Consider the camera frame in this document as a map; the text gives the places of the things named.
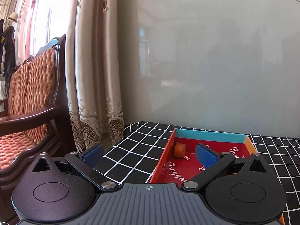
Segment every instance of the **chair armrest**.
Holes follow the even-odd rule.
[[[8,98],[6,98],[6,99],[4,99],[4,100],[0,100],[0,104],[1,104],[1,103],[7,104],[7,103],[8,103]]]
[[[60,112],[60,107],[55,104],[49,104],[32,113],[0,118],[0,137],[39,127],[50,122]]]
[[[4,111],[0,112],[0,118],[8,116],[8,98],[0,100],[0,104],[4,103]]]

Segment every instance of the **black grid tablecloth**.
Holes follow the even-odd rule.
[[[105,154],[95,169],[119,184],[149,182],[174,128],[208,131],[152,122],[131,124],[125,128],[126,137]],[[247,135],[286,191],[286,225],[299,224],[300,139]]]

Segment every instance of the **red tray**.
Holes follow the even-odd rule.
[[[172,156],[174,143],[186,145],[184,159]],[[150,183],[177,183],[180,187],[182,183],[205,170],[195,157],[197,144],[205,144],[218,153],[230,152],[237,158],[248,158],[257,152],[247,135],[174,129]]]

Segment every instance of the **orange object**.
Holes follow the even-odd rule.
[[[257,153],[256,148],[254,147],[254,145],[252,144],[251,140],[249,139],[248,136],[246,136],[245,138],[245,142],[244,142],[249,154],[253,154],[253,153]]]
[[[279,221],[281,222],[282,225],[285,225],[285,223],[284,223],[284,218],[283,218],[283,214],[282,214],[281,217],[279,218]]]
[[[185,144],[176,143],[174,145],[173,156],[183,159],[185,157]]]

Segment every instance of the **blue finger pad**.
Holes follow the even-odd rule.
[[[200,162],[206,169],[218,161],[218,158],[214,154],[210,153],[200,145],[196,146],[195,156],[197,161]]]
[[[104,149],[102,145],[97,146],[93,150],[91,150],[89,153],[87,153],[82,161],[90,166],[91,168],[94,168],[100,160],[103,158],[104,155]]]

